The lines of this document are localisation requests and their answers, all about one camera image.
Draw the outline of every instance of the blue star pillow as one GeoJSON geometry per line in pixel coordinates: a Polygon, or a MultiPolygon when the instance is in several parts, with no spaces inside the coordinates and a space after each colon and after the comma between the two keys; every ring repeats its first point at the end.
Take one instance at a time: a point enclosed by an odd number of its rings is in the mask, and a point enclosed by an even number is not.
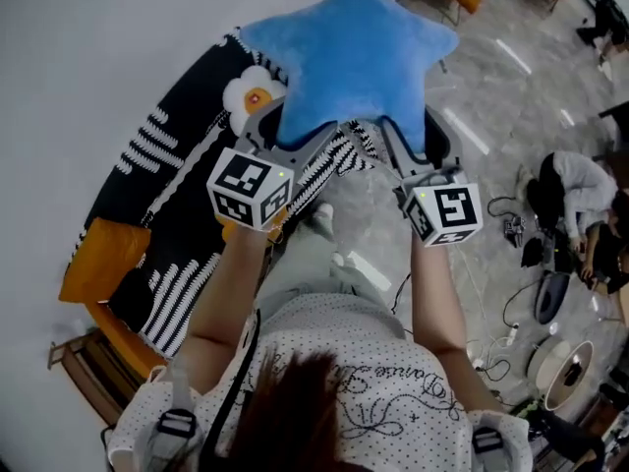
{"type": "Polygon", "coordinates": [[[387,115],[424,151],[424,77],[454,50],[454,31],[393,0],[323,0],[244,27],[241,38],[287,73],[277,143],[299,148],[329,121],[387,115]]]}

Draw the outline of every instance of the black and white striped blanket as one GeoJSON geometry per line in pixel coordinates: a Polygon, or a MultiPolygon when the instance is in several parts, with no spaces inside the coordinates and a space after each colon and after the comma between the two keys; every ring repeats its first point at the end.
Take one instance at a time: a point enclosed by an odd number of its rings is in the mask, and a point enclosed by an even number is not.
{"type": "MultiPolygon", "coordinates": [[[[126,285],[109,305],[127,324],[143,324],[135,331],[166,357],[181,345],[197,296],[223,250],[222,226],[214,218],[205,183],[222,150],[236,142],[223,91],[253,65],[287,84],[281,69],[243,44],[237,30],[202,55],[122,152],[76,246],[96,217],[151,229],[139,265],[142,277],[137,278],[136,271],[132,290],[126,285]],[[150,292],[135,291],[138,285],[150,292]]],[[[304,170],[298,180],[303,189],[289,204],[287,220],[311,202],[334,173],[373,168],[364,157],[377,158],[372,138],[358,121],[350,121],[304,170]]]]}

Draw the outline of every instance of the gray tile floor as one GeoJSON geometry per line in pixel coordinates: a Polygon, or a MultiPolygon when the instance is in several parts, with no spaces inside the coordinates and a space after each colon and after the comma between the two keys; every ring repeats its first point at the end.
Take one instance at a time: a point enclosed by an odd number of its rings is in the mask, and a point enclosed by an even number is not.
{"type": "MultiPolygon", "coordinates": [[[[434,6],[447,6],[441,0],[400,2],[436,21],[440,14],[434,6]]],[[[446,59],[447,73],[438,65],[430,70],[427,102],[461,133],[466,171],[479,183],[484,205],[493,197],[513,194],[520,163],[538,170],[543,157],[555,149],[594,155],[611,138],[597,113],[617,102],[618,87],[597,69],[594,50],[574,32],[589,13],[580,0],[562,1],[552,14],[543,0],[484,0],[474,16],[463,13],[457,28],[460,45],[446,59]]],[[[336,208],[339,252],[358,254],[384,276],[380,291],[390,307],[409,271],[411,236],[391,193],[395,185],[389,171],[378,166],[369,173],[335,178],[323,192],[336,208]]],[[[534,225],[529,219],[527,238],[534,225]]],[[[474,357],[487,353],[491,336],[508,333],[501,318],[504,303],[541,274],[538,268],[520,269],[521,251],[502,238],[502,220],[486,215],[485,223],[473,239],[450,249],[474,357]]],[[[487,384],[499,389],[508,403],[535,394],[526,380],[526,365],[534,345],[548,336],[548,326],[533,318],[536,290],[537,285],[525,290],[509,307],[508,319],[521,326],[513,346],[492,349],[495,359],[507,358],[512,368],[501,382],[487,384]]],[[[600,321],[599,316],[618,316],[615,304],[601,296],[596,302],[598,313],[592,294],[573,278],[555,319],[558,333],[567,340],[576,345],[587,338],[595,345],[595,364],[587,381],[560,411],[567,418],[574,417],[596,391],[627,337],[621,324],[600,321]]],[[[408,286],[396,312],[410,328],[408,286]]],[[[499,377],[500,369],[492,375],[499,377]]]]}

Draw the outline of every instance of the hair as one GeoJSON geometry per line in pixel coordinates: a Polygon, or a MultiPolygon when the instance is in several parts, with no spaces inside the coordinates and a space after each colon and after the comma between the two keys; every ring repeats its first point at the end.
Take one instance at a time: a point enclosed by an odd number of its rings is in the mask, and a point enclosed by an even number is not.
{"type": "MultiPolygon", "coordinates": [[[[241,413],[225,468],[221,469],[367,471],[339,458],[336,397],[343,371],[335,367],[336,357],[314,353],[300,359],[295,352],[280,370],[274,364],[275,356],[275,350],[264,356],[256,389],[241,413]]],[[[168,470],[180,470],[182,457],[172,460],[168,470]]]]}
{"type": "Polygon", "coordinates": [[[629,241],[629,196],[623,191],[618,191],[611,202],[611,209],[618,216],[616,223],[618,234],[623,240],[629,241]]]}

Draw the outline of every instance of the strap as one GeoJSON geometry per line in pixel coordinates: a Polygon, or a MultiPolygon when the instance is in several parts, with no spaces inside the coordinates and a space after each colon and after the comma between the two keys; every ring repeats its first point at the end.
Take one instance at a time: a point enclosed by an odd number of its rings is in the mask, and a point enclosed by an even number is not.
{"type": "Polygon", "coordinates": [[[245,354],[245,358],[243,359],[243,363],[236,374],[236,378],[234,378],[234,382],[232,383],[229,391],[227,392],[227,396],[218,410],[218,414],[216,414],[216,418],[212,423],[211,428],[209,429],[209,433],[205,438],[205,443],[203,444],[203,449],[200,452],[200,470],[209,470],[212,462],[217,458],[216,456],[216,445],[218,444],[218,438],[220,437],[220,433],[225,426],[225,422],[227,421],[227,417],[229,416],[229,412],[231,411],[234,402],[236,401],[236,397],[238,396],[238,392],[240,391],[240,387],[245,380],[245,376],[247,375],[247,371],[249,370],[249,366],[254,359],[254,354],[256,353],[257,347],[257,339],[259,337],[259,325],[260,325],[260,313],[259,309],[256,310],[256,330],[254,331],[254,337],[252,338],[252,342],[249,345],[249,349],[245,354]]]}

